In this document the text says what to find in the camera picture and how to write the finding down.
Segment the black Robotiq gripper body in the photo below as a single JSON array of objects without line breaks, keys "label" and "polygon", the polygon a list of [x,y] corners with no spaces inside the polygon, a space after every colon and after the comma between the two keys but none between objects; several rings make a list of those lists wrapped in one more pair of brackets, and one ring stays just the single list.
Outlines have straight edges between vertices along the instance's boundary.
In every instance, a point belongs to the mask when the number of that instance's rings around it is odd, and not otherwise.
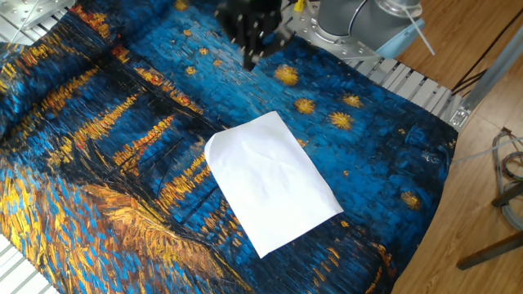
[{"label": "black Robotiq gripper body", "polygon": [[229,0],[226,4],[246,6],[249,13],[249,48],[253,48],[257,32],[263,31],[265,35],[271,34],[277,29],[281,21],[281,0]]}]

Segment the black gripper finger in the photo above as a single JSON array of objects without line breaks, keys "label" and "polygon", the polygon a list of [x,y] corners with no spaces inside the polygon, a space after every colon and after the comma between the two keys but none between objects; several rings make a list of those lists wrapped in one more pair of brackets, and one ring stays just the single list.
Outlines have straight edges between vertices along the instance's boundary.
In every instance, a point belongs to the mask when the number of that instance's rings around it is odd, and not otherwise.
[{"label": "black gripper finger", "polygon": [[272,35],[265,35],[263,31],[257,32],[251,49],[251,68],[253,69],[261,59],[282,51],[293,38],[294,32],[287,27],[278,27]]},{"label": "black gripper finger", "polygon": [[244,56],[243,68],[252,71],[254,62],[248,56],[250,37],[248,36],[249,13],[246,6],[220,4],[215,11],[215,17],[230,42],[238,45],[242,51]]}]

